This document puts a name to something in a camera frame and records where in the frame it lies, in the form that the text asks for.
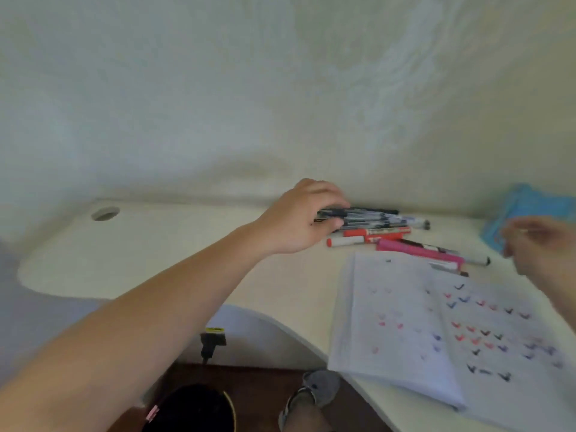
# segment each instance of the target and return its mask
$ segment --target desk surface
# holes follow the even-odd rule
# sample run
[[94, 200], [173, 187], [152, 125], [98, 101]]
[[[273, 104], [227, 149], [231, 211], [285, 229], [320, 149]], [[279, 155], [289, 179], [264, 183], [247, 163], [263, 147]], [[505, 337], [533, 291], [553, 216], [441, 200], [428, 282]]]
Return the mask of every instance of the desk surface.
[[[108, 206], [120, 208], [117, 217], [101, 222], [92, 220], [93, 212]], [[18, 277], [23, 285], [41, 293], [113, 299], [256, 219], [263, 210], [228, 205], [101, 201], [36, 248], [21, 263]], [[515, 273], [510, 261], [502, 259], [479, 239], [481, 220], [427, 218], [432, 223], [431, 230], [415, 230], [412, 239], [489, 255], [493, 261], [489, 267], [464, 266], [471, 278], [506, 285], [531, 296], [566, 353], [576, 358], [576, 339], [547, 299]], [[374, 247], [330, 249], [321, 242], [297, 254], [269, 257], [246, 276], [226, 303], [269, 320], [327, 359], [339, 272], [349, 254], [374, 251]], [[346, 378], [394, 430], [497, 430], [419, 394], [366, 378]]]

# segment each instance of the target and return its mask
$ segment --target blue cover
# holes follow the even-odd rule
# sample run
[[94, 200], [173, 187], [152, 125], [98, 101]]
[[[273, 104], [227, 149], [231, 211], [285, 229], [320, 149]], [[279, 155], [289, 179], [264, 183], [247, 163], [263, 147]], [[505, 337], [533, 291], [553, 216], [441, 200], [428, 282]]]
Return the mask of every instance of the blue cover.
[[506, 220], [526, 215], [550, 215], [565, 221], [574, 221], [576, 199], [547, 194], [526, 183], [515, 185], [507, 195], [498, 215], [484, 225], [480, 237], [488, 246], [502, 253], [504, 242], [500, 238], [500, 228]]

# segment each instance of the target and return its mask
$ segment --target open notebook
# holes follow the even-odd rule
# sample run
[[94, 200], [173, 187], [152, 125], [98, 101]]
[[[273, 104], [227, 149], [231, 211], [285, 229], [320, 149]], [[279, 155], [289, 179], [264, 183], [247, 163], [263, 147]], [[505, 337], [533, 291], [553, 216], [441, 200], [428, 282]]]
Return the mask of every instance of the open notebook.
[[576, 375], [531, 305], [397, 252], [342, 271], [328, 369], [522, 432], [576, 428]]

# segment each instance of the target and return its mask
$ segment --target wooden floor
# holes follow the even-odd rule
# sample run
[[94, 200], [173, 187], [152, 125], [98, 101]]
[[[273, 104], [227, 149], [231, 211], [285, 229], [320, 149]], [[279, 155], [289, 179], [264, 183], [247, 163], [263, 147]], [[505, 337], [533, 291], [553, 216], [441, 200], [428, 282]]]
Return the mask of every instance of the wooden floor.
[[[194, 383], [228, 393], [236, 410], [238, 432], [272, 432], [278, 431], [278, 413], [302, 383], [302, 371], [175, 364], [166, 373], [158, 397]], [[336, 399], [323, 411], [337, 432], [390, 432], [343, 379]]]

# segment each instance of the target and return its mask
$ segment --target pink highlighter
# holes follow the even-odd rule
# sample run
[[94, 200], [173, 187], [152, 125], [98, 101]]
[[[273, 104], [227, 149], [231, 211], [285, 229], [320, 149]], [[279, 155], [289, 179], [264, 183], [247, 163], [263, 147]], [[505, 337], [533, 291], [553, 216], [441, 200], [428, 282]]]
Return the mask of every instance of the pink highlighter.
[[440, 261], [456, 262], [458, 269], [464, 264], [464, 258], [455, 254], [435, 252], [434, 250], [423, 249], [414, 245], [404, 244], [403, 242], [392, 241], [390, 239], [380, 239], [376, 250], [385, 252], [401, 252], [412, 254], [413, 256], [427, 257], [429, 259], [438, 259]]

